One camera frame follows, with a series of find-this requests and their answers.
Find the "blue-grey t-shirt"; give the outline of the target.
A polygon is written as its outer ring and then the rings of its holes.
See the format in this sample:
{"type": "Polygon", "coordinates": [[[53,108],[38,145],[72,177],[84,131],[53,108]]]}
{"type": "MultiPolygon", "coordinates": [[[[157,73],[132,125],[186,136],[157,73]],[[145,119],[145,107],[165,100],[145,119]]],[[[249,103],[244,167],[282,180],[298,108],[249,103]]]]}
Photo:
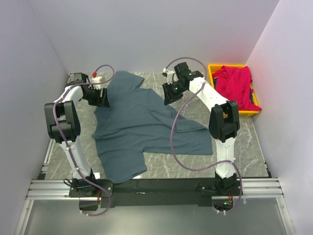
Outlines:
{"type": "Polygon", "coordinates": [[[178,115],[152,89],[141,87],[144,78],[116,72],[107,87],[109,108],[97,107],[92,135],[106,177],[123,183],[147,171],[144,152],[211,155],[208,128],[178,115]]]}

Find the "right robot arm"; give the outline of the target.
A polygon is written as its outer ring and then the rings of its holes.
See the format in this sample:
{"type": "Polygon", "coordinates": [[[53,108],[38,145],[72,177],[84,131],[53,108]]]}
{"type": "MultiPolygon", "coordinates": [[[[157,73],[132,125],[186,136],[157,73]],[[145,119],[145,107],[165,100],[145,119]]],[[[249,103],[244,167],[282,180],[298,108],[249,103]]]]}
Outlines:
{"type": "Polygon", "coordinates": [[[237,102],[220,95],[204,75],[198,70],[191,71],[186,62],[177,64],[173,71],[164,68],[162,74],[167,78],[167,82],[162,85],[165,105],[180,100],[185,91],[190,91],[210,111],[208,129],[217,148],[212,190],[219,195],[228,195],[237,186],[239,176],[234,166],[234,143],[240,129],[237,102]]]}

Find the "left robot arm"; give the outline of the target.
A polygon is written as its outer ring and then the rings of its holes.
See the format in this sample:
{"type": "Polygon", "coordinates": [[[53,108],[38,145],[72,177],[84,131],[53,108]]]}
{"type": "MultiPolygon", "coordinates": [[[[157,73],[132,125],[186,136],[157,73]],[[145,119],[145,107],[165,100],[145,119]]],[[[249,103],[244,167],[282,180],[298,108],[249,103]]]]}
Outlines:
{"type": "Polygon", "coordinates": [[[64,150],[72,169],[72,180],[65,179],[64,183],[87,197],[94,196],[99,188],[81,148],[81,125],[76,105],[84,99],[90,106],[108,108],[107,89],[100,88],[100,84],[90,83],[84,73],[70,74],[62,95],[44,106],[48,135],[64,150]]]}

